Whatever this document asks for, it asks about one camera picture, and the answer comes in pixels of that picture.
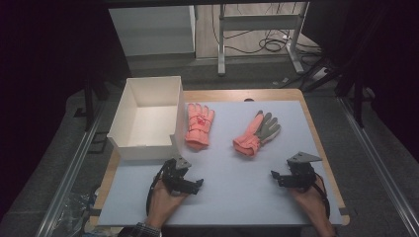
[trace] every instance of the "wrist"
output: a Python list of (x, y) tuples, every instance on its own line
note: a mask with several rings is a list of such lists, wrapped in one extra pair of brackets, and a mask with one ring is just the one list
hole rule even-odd
[(153, 217), (150, 217), (150, 216), (148, 216), (145, 219), (144, 223), (146, 225), (149, 225), (149, 226), (151, 226), (153, 228), (157, 228), (157, 229), (161, 229), (161, 227), (163, 226), (162, 221), (160, 221), (158, 218), (153, 218)]
[(332, 224), (325, 215), (309, 215), (308, 217), (319, 237), (336, 236)]

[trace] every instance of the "aluminum rail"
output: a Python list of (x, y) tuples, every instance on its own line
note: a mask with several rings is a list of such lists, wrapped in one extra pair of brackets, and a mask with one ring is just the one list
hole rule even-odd
[(93, 121), (92, 127), (90, 130), (85, 132), (80, 145), (78, 146), (70, 164), (68, 165), (68, 169), (65, 172), (61, 183), (55, 192), (55, 195), (48, 207), (48, 210), (46, 211), (45, 216), (43, 217), (40, 228), (38, 229), (36, 235), (37, 237), (48, 237), (52, 235), (53, 227), (55, 226), (56, 221), (58, 220), (63, 210), (63, 202), (68, 197), (68, 194), (73, 187), (74, 181), (77, 178), (80, 167), (83, 164), (86, 153), (89, 150), (90, 143), (93, 140), (93, 136), (95, 135), (96, 129), (98, 128), (99, 122), (102, 118), (105, 105), (106, 102), (98, 102), (98, 106), (96, 108), (96, 117)]

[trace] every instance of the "white cabinet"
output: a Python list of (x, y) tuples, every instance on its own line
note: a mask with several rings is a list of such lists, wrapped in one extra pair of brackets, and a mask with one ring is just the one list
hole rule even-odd
[(109, 11), (126, 56), (195, 51), (193, 6)]

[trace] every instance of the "metal frame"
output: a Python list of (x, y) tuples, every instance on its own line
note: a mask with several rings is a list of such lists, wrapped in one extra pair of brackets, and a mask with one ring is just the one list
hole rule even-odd
[(105, 105), (106, 102), (98, 102), (96, 117), (93, 121), (92, 127), (90, 130), (85, 132), (77, 151), (68, 165), (68, 169), (65, 172), (57, 191), (55, 192), (45, 216), (43, 217), (40, 228), (36, 234), (37, 237), (47, 237), (52, 235), (54, 226), (63, 210), (63, 202), (68, 197), (71, 188), (73, 187), (86, 153), (89, 150), (90, 143), (92, 142), (96, 129), (99, 126), (99, 122), (102, 119), (102, 113), (105, 109)]
[(263, 30), (294, 30), (287, 52), (293, 62), (297, 74), (304, 69), (295, 52), (296, 42), (301, 32), (308, 3), (304, 2), (298, 14), (281, 14), (269, 16), (225, 16), (223, 5), (219, 5), (219, 44), (218, 44), (218, 75), (225, 75), (224, 32), (228, 31), (263, 31)]

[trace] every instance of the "wooden table edge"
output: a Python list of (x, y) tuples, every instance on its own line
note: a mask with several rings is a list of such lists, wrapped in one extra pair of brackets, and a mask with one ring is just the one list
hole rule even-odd
[[(335, 177), (330, 167), (329, 161), (324, 152), (308, 106), (305, 102), (304, 96), (299, 89), (255, 89), (255, 90), (204, 90), (204, 91), (184, 91), (184, 99), (186, 103), (189, 102), (242, 102), (245, 99), (253, 99), (255, 101), (299, 101), (302, 110), (305, 114), (311, 135), (314, 139), (317, 151), (322, 158), (322, 163), (330, 185), (335, 195), (339, 209), (345, 209), (345, 203), (339, 192)], [(94, 209), (102, 209), (105, 204), (106, 197), (111, 189), (114, 175), (117, 172), (118, 164), (120, 162), (120, 155), (114, 149), (111, 159), (109, 161), (107, 170), (99, 188), (99, 195), (96, 198)], [(90, 222), (92, 225), (97, 225), (99, 216), (91, 216)], [(350, 222), (349, 214), (342, 214), (342, 225), (348, 225)]]

